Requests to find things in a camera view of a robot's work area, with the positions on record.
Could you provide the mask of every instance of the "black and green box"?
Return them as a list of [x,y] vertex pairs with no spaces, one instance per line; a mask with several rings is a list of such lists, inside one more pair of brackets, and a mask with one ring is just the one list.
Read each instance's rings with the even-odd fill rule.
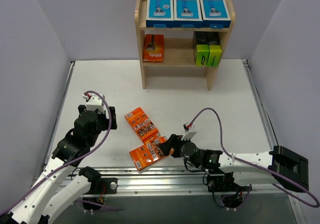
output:
[[195,31],[193,33],[193,54],[196,66],[203,67],[207,65],[209,46],[206,32]]
[[222,54],[222,49],[219,40],[218,32],[207,32],[206,33],[207,41],[209,44],[209,57],[206,63],[207,67],[215,67],[219,66],[220,57]]

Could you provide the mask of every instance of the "tabletop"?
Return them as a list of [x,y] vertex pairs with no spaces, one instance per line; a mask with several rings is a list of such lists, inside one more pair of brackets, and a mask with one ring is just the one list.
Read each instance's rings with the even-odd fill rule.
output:
[[[82,94],[94,90],[105,95],[116,111],[117,130],[111,130],[104,144],[82,160],[80,167],[130,167],[130,151],[142,146],[125,120],[141,107],[162,136],[184,133],[183,124],[203,108],[215,109],[222,122],[223,143],[231,153],[258,153],[270,150],[257,105],[240,59],[221,61],[211,91],[207,90],[203,68],[155,67],[148,70],[147,89],[142,89],[138,60],[76,61],[67,89],[51,152],[73,127]],[[194,122],[197,134],[192,141],[201,149],[221,150],[219,123],[212,111]],[[104,132],[99,135],[97,143]],[[153,167],[181,167],[181,158],[166,157]]]

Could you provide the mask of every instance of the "orange box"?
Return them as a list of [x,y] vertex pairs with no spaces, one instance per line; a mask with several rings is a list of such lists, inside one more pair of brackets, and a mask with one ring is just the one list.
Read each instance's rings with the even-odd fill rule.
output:
[[145,145],[130,151],[130,156],[138,171],[166,157],[158,147],[158,144],[164,143],[166,140],[167,138],[165,136],[160,136],[153,140],[148,140],[145,142]]
[[138,107],[124,117],[143,143],[150,138],[160,136],[158,129],[141,107]]
[[164,35],[147,34],[144,38],[143,60],[145,62],[163,62]]

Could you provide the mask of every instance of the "wall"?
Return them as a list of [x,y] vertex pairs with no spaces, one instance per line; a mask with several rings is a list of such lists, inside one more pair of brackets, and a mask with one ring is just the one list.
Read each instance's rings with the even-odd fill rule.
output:
[[[251,57],[280,1],[233,0],[236,24],[225,58]],[[38,2],[72,61],[138,59],[136,0]]]
[[[282,0],[250,62],[278,142],[309,159],[310,190],[318,198],[319,8],[320,0]],[[319,223],[318,209],[303,209],[308,224]]]
[[1,212],[41,168],[70,61],[37,0],[0,0],[0,57]]

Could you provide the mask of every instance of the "blue and white box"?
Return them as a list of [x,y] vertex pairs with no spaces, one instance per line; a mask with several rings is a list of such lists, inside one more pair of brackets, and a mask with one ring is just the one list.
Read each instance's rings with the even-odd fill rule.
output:
[[145,25],[147,28],[173,28],[173,0],[147,0]]
[[174,27],[201,28],[202,16],[199,0],[173,0]]
[[231,18],[226,0],[200,0],[204,28],[229,28]]

